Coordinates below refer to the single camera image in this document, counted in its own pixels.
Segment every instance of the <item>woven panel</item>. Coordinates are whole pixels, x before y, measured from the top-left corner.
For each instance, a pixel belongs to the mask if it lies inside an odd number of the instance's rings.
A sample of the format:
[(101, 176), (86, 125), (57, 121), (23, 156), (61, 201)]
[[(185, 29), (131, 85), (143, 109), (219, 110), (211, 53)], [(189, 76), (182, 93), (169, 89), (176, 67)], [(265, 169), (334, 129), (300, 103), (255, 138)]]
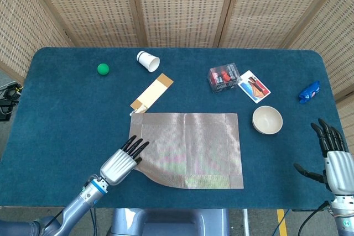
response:
[(25, 78), (34, 53), (70, 46), (38, 0), (0, 0), (0, 60)]
[(354, 154), (354, 102), (338, 109), (350, 152)]
[(137, 46), (128, 0), (49, 0), (79, 46)]
[(327, 0), (291, 45), (324, 58), (334, 94), (354, 84), (354, 0)]
[(278, 48), (313, 0), (236, 0), (222, 47)]
[(141, 0), (149, 46), (212, 47), (224, 0)]

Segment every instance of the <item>playing card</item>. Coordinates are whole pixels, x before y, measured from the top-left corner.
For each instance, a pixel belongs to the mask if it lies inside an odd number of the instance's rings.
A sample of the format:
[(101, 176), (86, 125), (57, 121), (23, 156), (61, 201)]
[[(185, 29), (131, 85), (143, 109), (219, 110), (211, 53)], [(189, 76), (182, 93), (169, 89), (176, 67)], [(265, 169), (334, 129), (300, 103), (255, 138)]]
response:
[(250, 71), (241, 75), (239, 87), (255, 102), (258, 103), (270, 94), (270, 90)]

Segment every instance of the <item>blue plastic object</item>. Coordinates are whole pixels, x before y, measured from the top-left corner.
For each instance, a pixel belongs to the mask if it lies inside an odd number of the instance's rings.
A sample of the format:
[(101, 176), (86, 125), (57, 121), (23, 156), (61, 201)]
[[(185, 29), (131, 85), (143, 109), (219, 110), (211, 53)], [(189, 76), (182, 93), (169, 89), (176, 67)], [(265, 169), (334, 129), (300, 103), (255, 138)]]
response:
[(301, 91), (299, 94), (300, 101), (299, 103), (306, 103), (311, 100), (317, 93), (320, 91), (320, 82), (316, 81), (308, 86), (306, 89)]

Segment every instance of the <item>metallic fabric sheet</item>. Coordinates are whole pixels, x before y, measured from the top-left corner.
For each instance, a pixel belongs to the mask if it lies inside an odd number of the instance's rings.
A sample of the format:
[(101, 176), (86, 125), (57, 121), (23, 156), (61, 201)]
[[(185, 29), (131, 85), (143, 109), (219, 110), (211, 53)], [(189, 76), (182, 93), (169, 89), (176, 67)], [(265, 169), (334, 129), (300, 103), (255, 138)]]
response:
[(243, 188), (235, 113), (136, 113), (130, 136), (150, 145), (137, 170), (162, 185)]

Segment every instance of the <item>green ball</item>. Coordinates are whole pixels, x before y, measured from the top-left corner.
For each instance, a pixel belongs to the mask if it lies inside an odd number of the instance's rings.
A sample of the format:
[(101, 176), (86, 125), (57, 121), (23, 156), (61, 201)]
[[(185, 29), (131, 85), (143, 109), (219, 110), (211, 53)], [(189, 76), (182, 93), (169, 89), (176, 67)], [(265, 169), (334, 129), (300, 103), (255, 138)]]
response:
[(97, 67), (97, 72), (100, 75), (106, 75), (110, 71), (110, 67), (107, 64), (99, 64)]

